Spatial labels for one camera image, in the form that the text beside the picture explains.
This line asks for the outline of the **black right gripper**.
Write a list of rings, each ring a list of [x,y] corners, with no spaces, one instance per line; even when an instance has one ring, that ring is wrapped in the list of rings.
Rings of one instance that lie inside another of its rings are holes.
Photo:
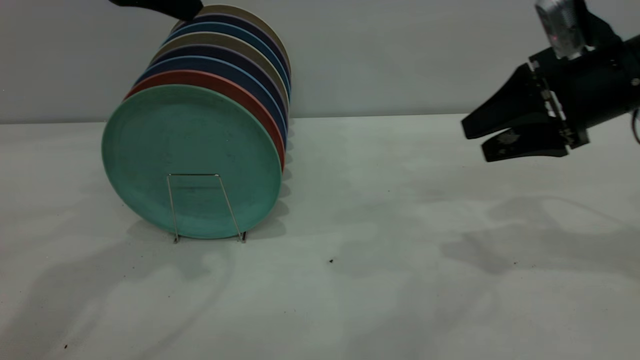
[[[503,86],[462,119],[467,139],[498,133],[481,148],[487,162],[525,157],[567,157],[589,144],[587,130],[638,109],[640,37],[599,47],[575,59],[546,48],[518,66]],[[555,94],[564,124],[549,120],[535,73]]]

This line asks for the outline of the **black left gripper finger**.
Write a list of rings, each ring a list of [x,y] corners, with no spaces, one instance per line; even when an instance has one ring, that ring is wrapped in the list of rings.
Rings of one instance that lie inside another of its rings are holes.
[[[126,8],[151,10],[179,21],[191,21],[204,8],[201,0],[110,0],[110,3]]]

